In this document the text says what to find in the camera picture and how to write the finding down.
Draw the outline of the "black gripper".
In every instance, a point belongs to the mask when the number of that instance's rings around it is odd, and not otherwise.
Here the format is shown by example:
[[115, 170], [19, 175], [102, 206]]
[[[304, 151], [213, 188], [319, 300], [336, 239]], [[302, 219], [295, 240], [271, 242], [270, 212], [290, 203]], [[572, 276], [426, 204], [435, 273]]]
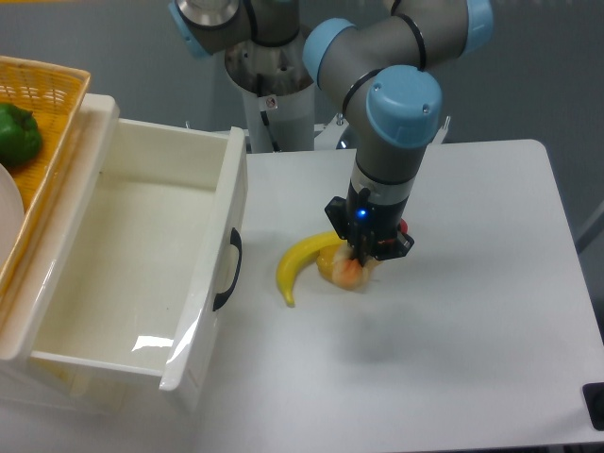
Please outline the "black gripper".
[[394, 204], [373, 201], [368, 188], [348, 188], [346, 198], [333, 197], [325, 207], [327, 218], [340, 239], [352, 248], [360, 266], [373, 258], [392, 260], [406, 257], [414, 245], [409, 233], [402, 233], [400, 220], [407, 200]]

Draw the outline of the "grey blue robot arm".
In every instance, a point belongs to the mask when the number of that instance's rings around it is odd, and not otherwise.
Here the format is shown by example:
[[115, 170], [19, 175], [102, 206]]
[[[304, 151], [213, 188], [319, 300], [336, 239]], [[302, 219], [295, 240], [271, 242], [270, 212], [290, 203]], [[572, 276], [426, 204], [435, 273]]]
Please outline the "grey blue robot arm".
[[314, 142], [314, 94], [323, 92], [358, 137], [346, 197], [326, 214], [360, 262], [404, 257], [400, 226], [442, 91], [430, 69], [490, 40], [487, 1], [390, 1], [386, 19], [360, 28], [342, 18], [313, 29], [295, 1], [173, 1], [190, 53], [224, 57], [240, 91], [255, 153], [303, 151]]

